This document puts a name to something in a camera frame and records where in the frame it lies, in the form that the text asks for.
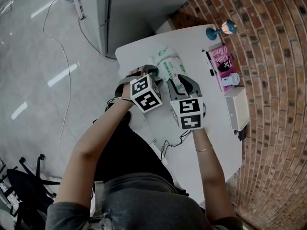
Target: lamp base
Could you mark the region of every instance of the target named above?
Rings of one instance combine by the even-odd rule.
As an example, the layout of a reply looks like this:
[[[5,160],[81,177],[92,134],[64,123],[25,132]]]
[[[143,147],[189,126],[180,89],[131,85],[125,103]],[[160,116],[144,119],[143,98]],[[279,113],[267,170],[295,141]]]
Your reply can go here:
[[[212,28],[207,28],[206,35],[212,41],[217,38],[216,31]]]

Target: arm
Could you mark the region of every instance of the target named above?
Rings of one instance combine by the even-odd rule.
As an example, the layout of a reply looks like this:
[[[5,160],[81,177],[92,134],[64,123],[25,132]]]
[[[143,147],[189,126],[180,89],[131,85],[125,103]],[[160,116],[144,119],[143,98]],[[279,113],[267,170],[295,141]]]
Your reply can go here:
[[[218,158],[204,129],[193,131],[198,163],[201,171],[206,215],[209,221],[237,217],[226,190],[225,177]]]
[[[126,85],[127,98],[130,85]],[[80,138],[74,147],[55,202],[76,203],[87,208],[91,206],[91,192],[98,159],[110,140],[116,127],[132,103],[115,100],[108,109]]]

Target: blue lamp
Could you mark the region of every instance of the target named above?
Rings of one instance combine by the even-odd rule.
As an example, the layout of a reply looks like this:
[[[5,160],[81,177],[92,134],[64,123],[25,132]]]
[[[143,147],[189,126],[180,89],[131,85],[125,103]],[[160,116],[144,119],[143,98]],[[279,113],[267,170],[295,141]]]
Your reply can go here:
[[[236,24],[228,19],[226,22],[222,24],[221,29],[214,30],[212,28],[207,28],[206,30],[206,35],[210,40],[215,40],[219,33],[235,34]]]

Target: pink book cover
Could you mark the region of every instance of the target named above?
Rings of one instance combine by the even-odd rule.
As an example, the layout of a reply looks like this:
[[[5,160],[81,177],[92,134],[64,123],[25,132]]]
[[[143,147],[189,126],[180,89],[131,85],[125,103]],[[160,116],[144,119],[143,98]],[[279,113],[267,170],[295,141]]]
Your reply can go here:
[[[222,86],[222,78],[228,77],[230,73],[235,73],[235,67],[231,53],[229,52],[227,46],[223,45],[218,48],[209,51],[209,55],[217,73],[217,78],[221,91],[224,92],[233,88],[233,85]]]

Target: white box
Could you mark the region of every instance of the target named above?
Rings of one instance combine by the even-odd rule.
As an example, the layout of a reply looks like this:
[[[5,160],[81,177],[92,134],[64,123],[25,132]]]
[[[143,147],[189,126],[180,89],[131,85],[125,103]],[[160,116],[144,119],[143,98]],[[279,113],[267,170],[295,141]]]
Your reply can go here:
[[[203,128],[202,97],[171,101],[170,104],[173,117],[179,128],[183,130]]]
[[[131,99],[143,113],[162,105],[160,90],[148,74],[132,80],[130,85]]]
[[[249,122],[248,99],[244,87],[235,87],[225,93],[232,129],[241,131]]]

